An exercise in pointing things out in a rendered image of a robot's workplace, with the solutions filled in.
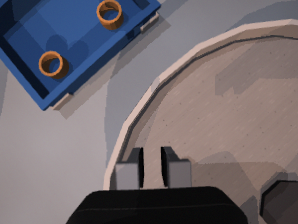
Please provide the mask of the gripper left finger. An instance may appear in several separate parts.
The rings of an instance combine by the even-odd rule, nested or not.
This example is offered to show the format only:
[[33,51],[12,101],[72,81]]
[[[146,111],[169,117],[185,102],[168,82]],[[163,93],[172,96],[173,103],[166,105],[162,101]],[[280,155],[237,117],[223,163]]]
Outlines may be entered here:
[[118,161],[115,166],[117,190],[138,190],[143,188],[143,147],[133,148],[127,161]]

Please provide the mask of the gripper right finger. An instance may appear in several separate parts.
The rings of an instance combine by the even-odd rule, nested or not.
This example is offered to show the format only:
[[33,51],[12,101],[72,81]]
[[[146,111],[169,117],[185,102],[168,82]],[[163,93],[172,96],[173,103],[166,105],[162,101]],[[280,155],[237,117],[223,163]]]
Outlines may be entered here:
[[164,187],[192,187],[191,161],[180,159],[170,146],[161,147],[161,172]]

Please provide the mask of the bronze bushing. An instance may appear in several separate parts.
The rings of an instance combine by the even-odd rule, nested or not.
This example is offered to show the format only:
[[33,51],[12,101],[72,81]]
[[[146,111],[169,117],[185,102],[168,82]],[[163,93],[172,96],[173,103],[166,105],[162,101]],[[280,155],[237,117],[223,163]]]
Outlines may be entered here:
[[[111,10],[115,10],[119,12],[119,14],[113,20],[104,20],[103,16],[105,15],[105,13]],[[118,29],[122,25],[124,20],[121,6],[115,0],[104,0],[103,2],[101,2],[97,7],[97,16],[103,27],[108,30]]]
[[[50,63],[57,58],[60,59],[60,66],[56,72],[50,73]],[[49,76],[54,79],[61,79],[67,75],[69,71],[69,63],[64,57],[62,57],[57,52],[49,51],[41,56],[39,60],[39,69],[46,76]]]

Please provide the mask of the blue open crate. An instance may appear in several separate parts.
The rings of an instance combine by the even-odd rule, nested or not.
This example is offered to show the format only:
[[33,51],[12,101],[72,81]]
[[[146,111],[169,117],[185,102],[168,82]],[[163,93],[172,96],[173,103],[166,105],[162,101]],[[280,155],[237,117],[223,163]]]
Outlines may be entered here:
[[[0,59],[43,111],[61,109],[115,55],[159,21],[157,0],[115,0],[124,20],[118,29],[108,30],[96,12],[103,1],[0,0]],[[65,77],[41,73],[39,59],[49,51],[68,61]]]

